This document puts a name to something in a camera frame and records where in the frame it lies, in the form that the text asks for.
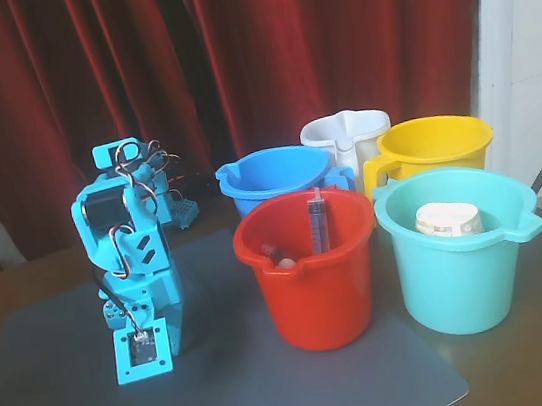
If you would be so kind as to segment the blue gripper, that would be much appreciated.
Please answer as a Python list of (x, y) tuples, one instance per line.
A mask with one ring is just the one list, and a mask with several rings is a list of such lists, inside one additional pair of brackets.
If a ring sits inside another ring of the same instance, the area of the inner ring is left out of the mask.
[(91, 261), (102, 299), (111, 299), (117, 306), (147, 300), (158, 311), (164, 308), (171, 354), (178, 356), (184, 306), (180, 278), (162, 229), (157, 225), (140, 231), (129, 225), (112, 227), (99, 240)]

